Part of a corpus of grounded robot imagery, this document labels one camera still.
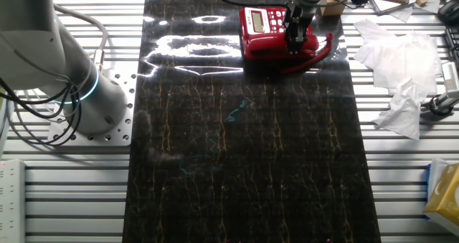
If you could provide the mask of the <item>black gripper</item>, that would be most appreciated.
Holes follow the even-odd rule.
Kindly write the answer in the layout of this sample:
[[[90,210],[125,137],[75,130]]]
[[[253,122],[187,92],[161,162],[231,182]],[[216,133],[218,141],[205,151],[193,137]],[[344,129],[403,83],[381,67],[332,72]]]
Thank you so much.
[[[315,15],[315,6],[289,1],[285,14],[285,41],[288,54],[297,54],[308,41],[306,31]]]

